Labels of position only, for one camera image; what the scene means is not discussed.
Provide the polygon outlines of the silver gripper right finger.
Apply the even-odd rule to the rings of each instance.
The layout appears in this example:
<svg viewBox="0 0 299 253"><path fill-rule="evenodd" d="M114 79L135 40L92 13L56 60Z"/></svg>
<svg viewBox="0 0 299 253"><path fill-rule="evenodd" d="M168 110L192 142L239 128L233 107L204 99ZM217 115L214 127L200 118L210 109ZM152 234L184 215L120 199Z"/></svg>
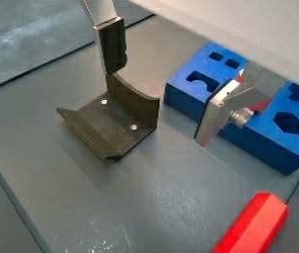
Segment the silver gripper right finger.
<svg viewBox="0 0 299 253"><path fill-rule="evenodd" d="M230 79L206 101L194 139L204 146L229 123L243 127L254 111L265 109L286 78L254 62L242 72L242 80Z"/></svg>

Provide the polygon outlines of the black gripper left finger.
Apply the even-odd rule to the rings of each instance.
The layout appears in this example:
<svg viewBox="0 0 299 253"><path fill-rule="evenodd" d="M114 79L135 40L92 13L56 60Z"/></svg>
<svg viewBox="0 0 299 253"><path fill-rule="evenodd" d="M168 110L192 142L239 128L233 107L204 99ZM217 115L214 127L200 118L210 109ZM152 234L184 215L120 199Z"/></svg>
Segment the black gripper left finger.
<svg viewBox="0 0 299 253"><path fill-rule="evenodd" d="M116 14L112 0L79 0L92 23L102 62L107 74L116 73L127 64L124 19Z"/></svg>

